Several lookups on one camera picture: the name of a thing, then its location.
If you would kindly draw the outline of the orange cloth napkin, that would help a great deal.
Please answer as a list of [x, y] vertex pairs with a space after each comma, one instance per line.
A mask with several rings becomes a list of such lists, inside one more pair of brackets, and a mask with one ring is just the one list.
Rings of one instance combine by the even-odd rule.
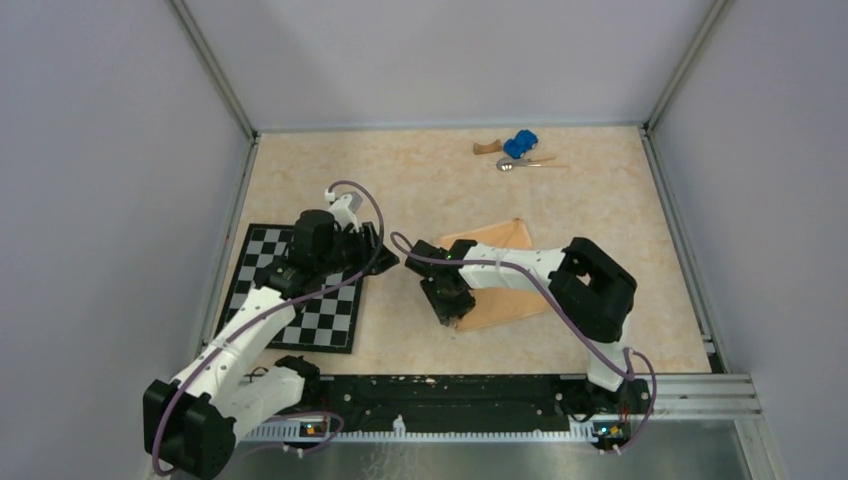
[[[449, 249], [460, 239], [476, 240], [478, 243], [498, 248], [529, 250], [533, 247], [526, 224], [520, 218], [442, 236], [437, 240], [437, 245]], [[475, 306], [463, 317], [450, 320], [449, 327], [460, 332], [488, 328], [521, 320], [542, 313], [548, 308], [547, 302], [539, 293], [530, 291], [488, 288], [474, 290], [472, 295]]]

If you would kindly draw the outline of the silver metal spoon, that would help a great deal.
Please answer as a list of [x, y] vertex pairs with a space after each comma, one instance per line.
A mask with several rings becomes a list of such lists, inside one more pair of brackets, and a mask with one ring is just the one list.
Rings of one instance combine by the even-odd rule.
[[497, 160], [494, 164], [495, 168], [501, 172], [507, 172], [516, 168], [539, 168], [545, 166], [548, 162], [555, 160], [555, 157], [545, 157], [536, 159], [514, 159], [504, 157]]

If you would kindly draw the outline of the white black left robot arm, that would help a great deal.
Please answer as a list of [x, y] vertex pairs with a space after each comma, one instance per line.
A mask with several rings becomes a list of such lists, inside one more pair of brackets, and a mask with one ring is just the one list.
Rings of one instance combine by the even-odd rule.
[[275, 413], [317, 407], [320, 386], [293, 367], [273, 367], [251, 384], [243, 378], [313, 298], [397, 264], [385, 235], [382, 219], [360, 223], [333, 209], [301, 213], [282, 253], [256, 270], [243, 303], [218, 335], [172, 379], [155, 380], [145, 390], [144, 448], [156, 474], [213, 479], [246, 434]]

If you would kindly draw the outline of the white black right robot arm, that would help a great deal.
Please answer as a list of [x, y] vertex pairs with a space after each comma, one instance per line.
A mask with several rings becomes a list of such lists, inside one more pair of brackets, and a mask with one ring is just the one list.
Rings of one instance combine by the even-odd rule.
[[627, 397], [633, 379], [622, 337], [634, 307], [636, 279], [593, 241], [575, 237], [559, 249], [495, 247], [459, 239], [450, 248], [391, 235], [405, 266], [443, 324], [471, 313], [478, 290], [524, 291], [542, 296], [589, 355], [586, 397], [600, 412], [612, 412]]

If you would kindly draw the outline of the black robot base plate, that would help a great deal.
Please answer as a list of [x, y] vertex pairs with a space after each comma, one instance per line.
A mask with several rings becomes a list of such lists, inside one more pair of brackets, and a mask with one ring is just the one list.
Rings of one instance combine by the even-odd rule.
[[385, 432], [396, 420], [412, 433], [524, 433], [632, 418], [649, 404], [644, 379], [609, 392], [583, 375], [337, 375], [309, 382], [283, 411], [338, 414], [347, 433]]

